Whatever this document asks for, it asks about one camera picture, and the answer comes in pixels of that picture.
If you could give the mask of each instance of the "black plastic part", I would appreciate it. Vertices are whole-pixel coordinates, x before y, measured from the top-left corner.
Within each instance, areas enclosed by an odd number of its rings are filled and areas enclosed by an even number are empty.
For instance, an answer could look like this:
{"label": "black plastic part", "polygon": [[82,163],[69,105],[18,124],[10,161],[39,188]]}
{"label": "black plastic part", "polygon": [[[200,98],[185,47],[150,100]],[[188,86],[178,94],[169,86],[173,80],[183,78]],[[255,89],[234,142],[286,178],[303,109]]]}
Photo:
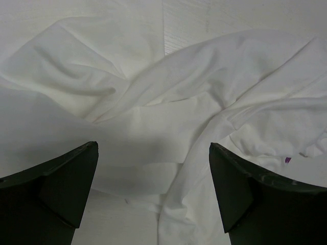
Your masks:
{"label": "black plastic part", "polygon": [[327,244],[327,188],[275,174],[217,143],[209,161],[232,245]]}
{"label": "black plastic part", "polygon": [[0,244],[69,245],[79,228],[98,161],[89,142],[0,179]]}

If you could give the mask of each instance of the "crumpled white cloth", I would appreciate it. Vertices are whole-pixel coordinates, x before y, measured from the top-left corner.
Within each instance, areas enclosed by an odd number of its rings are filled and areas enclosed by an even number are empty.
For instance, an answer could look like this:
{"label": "crumpled white cloth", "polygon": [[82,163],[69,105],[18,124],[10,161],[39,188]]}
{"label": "crumpled white cloth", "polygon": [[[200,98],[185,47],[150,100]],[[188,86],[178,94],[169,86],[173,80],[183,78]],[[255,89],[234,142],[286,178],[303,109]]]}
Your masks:
{"label": "crumpled white cloth", "polygon": [[253,30],[156,62],[126,24],[66,19],[0,63],[0,174],[96,140],[92,187],[160,205],[159,245],[228,244],[209,144],[275,172],[326,152],[326,43]]}

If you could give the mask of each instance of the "small purple spot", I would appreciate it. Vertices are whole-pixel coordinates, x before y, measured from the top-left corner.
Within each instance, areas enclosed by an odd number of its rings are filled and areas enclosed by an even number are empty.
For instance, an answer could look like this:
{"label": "small purple spot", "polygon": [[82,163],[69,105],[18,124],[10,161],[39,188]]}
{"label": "small purple spot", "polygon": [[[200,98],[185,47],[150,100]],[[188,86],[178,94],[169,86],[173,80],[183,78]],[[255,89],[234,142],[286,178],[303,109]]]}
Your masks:
{"label": "small purple spot", "polygon": [[289,163],[290,161],[291,161],[291,157],[287,157],[287,158],[285,158],[285,163]]}

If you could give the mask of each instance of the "purple object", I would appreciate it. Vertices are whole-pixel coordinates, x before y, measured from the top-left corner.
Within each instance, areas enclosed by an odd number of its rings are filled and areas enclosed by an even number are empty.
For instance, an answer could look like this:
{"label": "purple object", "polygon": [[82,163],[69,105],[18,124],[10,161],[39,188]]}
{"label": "purple object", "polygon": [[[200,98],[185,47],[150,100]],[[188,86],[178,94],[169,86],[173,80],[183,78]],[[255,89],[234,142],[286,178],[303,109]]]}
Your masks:
{"label": "purple object", "polygon": [[285,158],[285,163],[289,163],[290,161],[291,161],[291,157],[287,157],[287,158]]}

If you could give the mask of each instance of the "white fabric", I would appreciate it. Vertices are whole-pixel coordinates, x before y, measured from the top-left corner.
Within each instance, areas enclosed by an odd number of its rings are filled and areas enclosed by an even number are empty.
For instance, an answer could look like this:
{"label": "white fabric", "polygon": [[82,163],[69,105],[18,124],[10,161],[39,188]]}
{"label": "white fabric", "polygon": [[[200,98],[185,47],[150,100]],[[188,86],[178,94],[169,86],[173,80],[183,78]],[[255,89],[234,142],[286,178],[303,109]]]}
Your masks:
{"label": "white fabric", "polygon": [[0,174],[96,140],[92,187],[162,205],[159,245],[228,244],[209,144],[275,172],[285,157],[325,152],[325,41],[246,31],[155,63],[151,29],[121,24],[66,19],[4,59]]}

